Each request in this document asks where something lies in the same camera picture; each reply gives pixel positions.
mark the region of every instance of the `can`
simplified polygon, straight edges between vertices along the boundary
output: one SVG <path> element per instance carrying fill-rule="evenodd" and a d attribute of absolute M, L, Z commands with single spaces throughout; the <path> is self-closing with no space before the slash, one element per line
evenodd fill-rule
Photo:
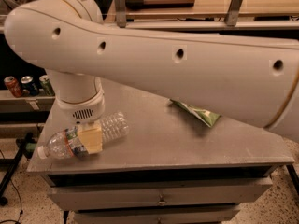
<path fill-rule="evenodd" d="M 44 92 L 47 95 L 49 95 L 49 96 L 54 96 L 55 95 L 55 92 L 53 90 L 53 87 L 50 84 L 50 80 L 49 80 L 47 75 L 41 76 L 39 78 L 39 83 L 40 83 L 40 85 L 44 89 Z"/>
<path fill-rule="evenodd" d="M 39 89 L 34 82 L 34 78 L 31 76 L 26 76 L 21 79 L 22 86 L 29 91 L 29 94 L 36 96 L 39 94 Z"/>
<path fill-rule="evenodd" d="M 18 97 L 22 96 L 22 94 L 23 94 L 22 87 L 21 87 L 18 79 L 16 79 L 15 77 L 12 77 L 12 76 L 6 77 L 4 79 L 4 83 L 14 97 L 18 98 Z"/>

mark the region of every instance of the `floor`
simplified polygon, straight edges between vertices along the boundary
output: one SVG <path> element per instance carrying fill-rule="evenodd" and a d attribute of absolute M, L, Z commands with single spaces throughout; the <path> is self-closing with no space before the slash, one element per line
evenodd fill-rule
<path fill-rule="evenodd" d="M 296 163 L 299 163 L 299 144 L 289 140 L 286 140 L 286 143 Z M 15 139 L 0 139 L 0 150 L 6 158 L 13 158 L 17 151 Z M 21 203 L 10 183 L 4 195 L 8 199 L 8 204 L 0 206 L 0 223 L 9 219 L 18 220 L 21 209 L 23 211 L 20 217 L 21 224 L 63 223 L 63 212 L 47 197 L 48 186 L 45 181 L 40 176 L 26 173 L 28 163 L 29 161 L 23 157 L 12 177 L 12 182 L 20 193 Z M 4 173 L 0 172 L 0 180 L 3 175 Z M 271 189 L 255 203 L 242 203 L 241 211 L 232 220 L 225 221 L 223 224 L 299 224 L 299 196 L 286 167 L 277 168 L 272 174 L 272 179 L 274 185 Z M 76 223 L 73 216 L 74 213 L 71 212 L 67 220 L 68 224 Z"/>

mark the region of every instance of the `drawer handle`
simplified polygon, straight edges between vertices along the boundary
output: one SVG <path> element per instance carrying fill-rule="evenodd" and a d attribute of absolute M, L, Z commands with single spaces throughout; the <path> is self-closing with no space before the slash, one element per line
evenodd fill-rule
<path fill-rule="evenodd" d="M 164 200 L 163 196 L 160 195 L 160 201 L 157 202 L 158 206 L 165 206 L 167 204 L 167 201 Z"/>

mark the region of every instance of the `bottle cap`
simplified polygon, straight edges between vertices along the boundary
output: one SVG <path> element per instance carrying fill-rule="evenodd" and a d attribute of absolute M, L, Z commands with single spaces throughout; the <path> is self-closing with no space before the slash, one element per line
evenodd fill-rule
<path fill-rule="evenodd" d="M 43 146 L 40 146 L 37 148 L 37 153 L 40 159 L 44 160 L 47 158 L 47 155 L 45 153 L 45 149 Z"/>

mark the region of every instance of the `red can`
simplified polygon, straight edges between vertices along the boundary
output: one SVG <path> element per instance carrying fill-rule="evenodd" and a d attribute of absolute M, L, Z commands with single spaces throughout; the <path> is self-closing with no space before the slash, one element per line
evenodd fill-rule
<path fill-rule="evenodd" d="M 22 87 L 15 77 L 6 77 L 4 79 L 4 83 L 6 87 L 10 90 L 10 92 L 13 94 L 13 96 L 15 96 L 16 98 L 22 96 Z"/>

